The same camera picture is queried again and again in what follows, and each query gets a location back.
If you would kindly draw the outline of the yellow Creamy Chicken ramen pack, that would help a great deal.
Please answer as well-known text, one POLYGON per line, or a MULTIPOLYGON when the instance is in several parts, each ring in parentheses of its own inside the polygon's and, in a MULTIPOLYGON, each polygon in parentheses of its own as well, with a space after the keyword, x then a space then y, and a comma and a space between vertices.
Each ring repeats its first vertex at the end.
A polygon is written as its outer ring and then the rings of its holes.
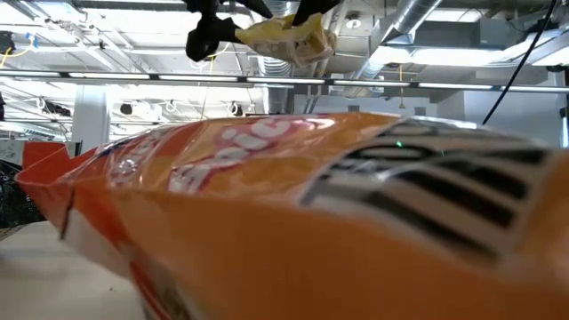
POLYGON ((293 25, 294 14, 255 23, 237 29, 236 38, 264 57, 286 61, 304 68, 330 58, 336 49, 337 36, 322 25, 323 15, 315 13, 299 26, 293 25))

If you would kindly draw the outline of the red Saucy Noodles pack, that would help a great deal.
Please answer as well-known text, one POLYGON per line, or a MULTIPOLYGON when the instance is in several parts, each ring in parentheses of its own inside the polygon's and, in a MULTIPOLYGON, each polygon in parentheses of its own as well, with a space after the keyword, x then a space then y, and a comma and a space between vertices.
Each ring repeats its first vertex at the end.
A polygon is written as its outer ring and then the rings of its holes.
POLYGON ((16 180, 150 320, 569 320, 569 150, 484 126, 210 119, 16 180))

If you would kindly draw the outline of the black Fire Noodle pack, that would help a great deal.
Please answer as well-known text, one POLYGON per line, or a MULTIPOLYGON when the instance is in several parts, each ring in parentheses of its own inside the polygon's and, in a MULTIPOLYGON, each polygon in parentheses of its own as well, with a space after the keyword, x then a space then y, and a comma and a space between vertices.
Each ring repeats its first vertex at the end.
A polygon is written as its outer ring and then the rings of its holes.
POLYGON ((15 181, 20 171, 19 165, 0 160, 0 229, 45 221, 29 195, 15 181))

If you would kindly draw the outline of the long LED light bar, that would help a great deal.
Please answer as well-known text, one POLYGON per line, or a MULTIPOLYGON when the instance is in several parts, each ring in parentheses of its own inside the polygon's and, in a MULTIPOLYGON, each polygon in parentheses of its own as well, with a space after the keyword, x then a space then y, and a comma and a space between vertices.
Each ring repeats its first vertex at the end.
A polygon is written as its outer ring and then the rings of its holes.
POLYGON ((479 92, 501 92, 507 87, 497 84, 453 84, 433 82, 385 81, 385 80, 345 80, 333 78, 306 77, 266 77, 266 76, 209 76, 194 74, 141 74, 141 73, 101 73, 101 72, 66 72, 41 70, 0 69, 0 78, 30 79, 34 81, 55 81, 70 83, 96 84, 153 84, 153 85, 190 85, 190 84, 268 84, 268 85, 324 85, 342 87, 369 88, 410 88, 420 90, 460 90, 479 92))

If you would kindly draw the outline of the white building column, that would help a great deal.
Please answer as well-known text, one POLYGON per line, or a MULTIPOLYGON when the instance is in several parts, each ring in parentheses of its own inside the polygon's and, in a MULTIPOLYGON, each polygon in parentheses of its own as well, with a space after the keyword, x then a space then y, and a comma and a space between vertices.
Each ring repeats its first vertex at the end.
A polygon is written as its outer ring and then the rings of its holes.
POLYGON ((81 153, 108 142, 110 115, 111 108, 103 86, 76 87, 71 139, 81 144, 81 153))

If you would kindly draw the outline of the grey cloth panel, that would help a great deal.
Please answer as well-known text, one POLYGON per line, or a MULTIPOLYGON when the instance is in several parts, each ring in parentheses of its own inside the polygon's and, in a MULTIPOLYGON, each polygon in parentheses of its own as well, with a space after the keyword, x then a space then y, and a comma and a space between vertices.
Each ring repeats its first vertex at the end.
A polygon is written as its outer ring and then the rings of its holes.
MULTIPOLYGON (((24 149, 28 142, 31 143, 31 140, 0 139, 0 160, 22 166, 24 164, 24 149)), ((80 155, 82 151, 81 142, 38 140, 37 143, 44 144, 49 147, 52 145, 64 145, 71 157, 80 155)))

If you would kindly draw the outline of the silver ribbed air duct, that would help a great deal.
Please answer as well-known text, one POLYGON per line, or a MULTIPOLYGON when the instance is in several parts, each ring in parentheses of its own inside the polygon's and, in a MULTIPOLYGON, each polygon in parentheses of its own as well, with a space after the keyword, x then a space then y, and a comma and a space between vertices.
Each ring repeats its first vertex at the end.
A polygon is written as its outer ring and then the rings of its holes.
MULTIPOLYGON (((262 0, 271 10, 275 17, 284 17, 296 13, 299 3, 286 2, 285 0, 262 0)), ((265 77, 289 77, 292 75, 293 67, 282 60, 270 57, 259 57, 257 59, 260 76, 265 77)), ((270 114, 290 114, 292 107, 288 105, 289 90, 284 87, 263 88, 263 107, 270 114)))

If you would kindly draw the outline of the silver smooth air duct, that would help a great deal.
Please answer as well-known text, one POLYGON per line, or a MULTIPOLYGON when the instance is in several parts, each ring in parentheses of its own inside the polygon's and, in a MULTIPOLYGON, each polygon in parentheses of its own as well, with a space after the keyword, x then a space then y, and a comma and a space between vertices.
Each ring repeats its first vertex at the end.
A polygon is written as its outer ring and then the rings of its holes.
POLYGON ((350 79, 373 80, 385 67, 409 63, 417 29, 442 2, 399 0, 393 13, 375 21, 369 37, 369 55, 350 79))

